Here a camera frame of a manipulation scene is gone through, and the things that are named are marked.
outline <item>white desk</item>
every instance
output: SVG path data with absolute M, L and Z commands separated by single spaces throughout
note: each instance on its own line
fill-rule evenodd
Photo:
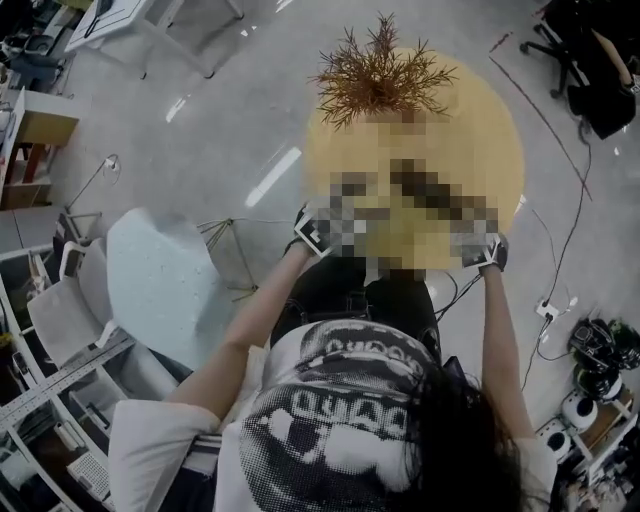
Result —
M 147 76 L 146 63 L 140 66 L 124 63 L 90 44 L 125 33 L 139 32 L 149 36 L 159 46 L 182 57 L 205 78 L 211 78 L 215 70 L 167 34 L 167 28 L 173 22 L 183 2 L 184 0 L 114 0 L 111 9 L 100 16 L 93 32 L 85 37 L 87 29 L 95 19 L 97 0 L 94 0 L 73 32 L 65 51 L 68 53 L 83 49 L 97 58 L 138 73 L 140 78 L 144 79 Z M 236 19 L 244 17 L 244 13 L 236 6 L 234 0 L 225 0 L 225 2 L 233 10 Z

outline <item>polished concrete floor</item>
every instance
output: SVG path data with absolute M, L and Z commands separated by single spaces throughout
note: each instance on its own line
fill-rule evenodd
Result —
M 584 174 L 589 159 L 564 101 L 549 95 L 556 64 L 518 50 L 521 41 L 536 40 L 532 26 L 542 5 L 531 0 L 245 0 L 246 17 L 229 23 L 232 14 L 222 2 L 215 16 L 211 7 L 205 10 L 187 0 L 171 33 L 212 65 L 218 62 L 217 74 L 205 80 L 182 60 L 149 51 L 137 39 L 105 48 L 131 61 L 146 56 L 144 81 L 79 54 L 59 88 L 86 101 L 88 115 L 54 164 L 54 200 L 68 203 L 115 153 L 122 165 L 118 182 L 99 174 L 72 207 L 79 213 L 103 211 L 103 228 L 135 206 L 173 209 L 194 222 L 227 217 L 290 221 L 304 200 L 304 155 L 298 157 L 298 149 L 304 149 L 315 102 L 308 77 L 319 69 L 319 52 L 335 47 L 345 25 L 363 34 L 376 25 L 378 11 L 395 12 L 401 43 L 428 39 L 434 49 L 467 63 L 502 96 L 520 132 L 526 202 L 508 234 L 505 282 L 524 376 L 543 323 L 534 309 L 549 293 L 554 276 L 549 235 L 532 210 L 548 226 L 559 259 L 580 198 L 575 169 Z M 593 311 L 607 319 L 622 314 L 640 327 L 639 137 L 636 122 L 605 142 L 590 138 L 591 198 L 585 197 L 552 298 L 560 310 L 574 297 L 577 304 L 548 329 L 541 345 L 546 357 L 563 354 L 568 331 Z M 261 190 L 262 179 L 285 156 L 292 165 Z M 258 282 L 280 257 L 291 229 L 284 222 L 237 223 Z M 246 281 L 229 241 L 220 252 L 222 273 L 234 282 Z M 473 272 L 453 276 L 462 285 Z M 439 272 L 430 273 L 428 282 L 436 308 L 445 305 L 453 293 L 451 282 Z M 483 313 L 478 284 L 440 324 L 445 354 L 458 355 L 474 375 L 480 372 Z M 225 319 L 221 314 L 221 324 Z M 534 358 L 525 393 L 536 426 L 550 418 L 570 389 L 571 369 L 569 357 L 556 362 Z M 636 387 L 633 377 L 629 382 Z

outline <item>pixelated blur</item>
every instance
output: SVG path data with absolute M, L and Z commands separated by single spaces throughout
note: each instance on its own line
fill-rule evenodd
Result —
M 501 99 L 463 64 L 435 91 L 448 108 L 363 116 L 335 130 L 311 119 L 310 207 L 335 254 L 377 270 L 474 264 L 506 232 L 524 185 L 520 140 Z

